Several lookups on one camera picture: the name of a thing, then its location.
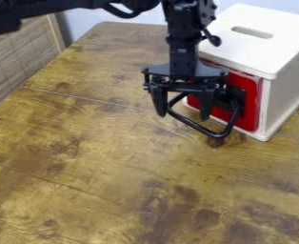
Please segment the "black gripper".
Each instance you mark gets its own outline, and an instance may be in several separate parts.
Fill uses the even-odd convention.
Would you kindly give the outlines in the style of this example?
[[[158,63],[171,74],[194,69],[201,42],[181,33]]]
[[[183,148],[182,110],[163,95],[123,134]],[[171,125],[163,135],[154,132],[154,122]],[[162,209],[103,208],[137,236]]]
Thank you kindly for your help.
[[[150,94],[155,113],[163,117],[167,111],[167,92],[201,92],[199,118],[209,118],[214,90],[227,76],[227,72],[199,61],[198,45],[169,47],[169,62],[142,68],[143,89]]]

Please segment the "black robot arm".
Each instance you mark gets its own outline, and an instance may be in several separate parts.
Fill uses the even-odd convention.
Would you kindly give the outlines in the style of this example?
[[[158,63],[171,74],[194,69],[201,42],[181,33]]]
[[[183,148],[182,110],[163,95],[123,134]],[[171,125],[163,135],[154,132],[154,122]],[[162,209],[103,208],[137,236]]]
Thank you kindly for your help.
[[[214,20],[213,0],[0,0],[0,33],[19,29],[26,18],[62,10],[105,10],[122,19],[162,8],[167,25],[166,43],[169,62],[142,69],[143,87],[150,94],[158,115],[170,115],[182,122],[189,119],[171,110],[171,106],[187,94],[198,96],[199,116],[209,117],[215,97],[225,92],[226,73],[203,65],[198,60],[198,44],[207,41],[221,45],[218,36],[206,29]],[[167,93],[177,98],[169,99]]]

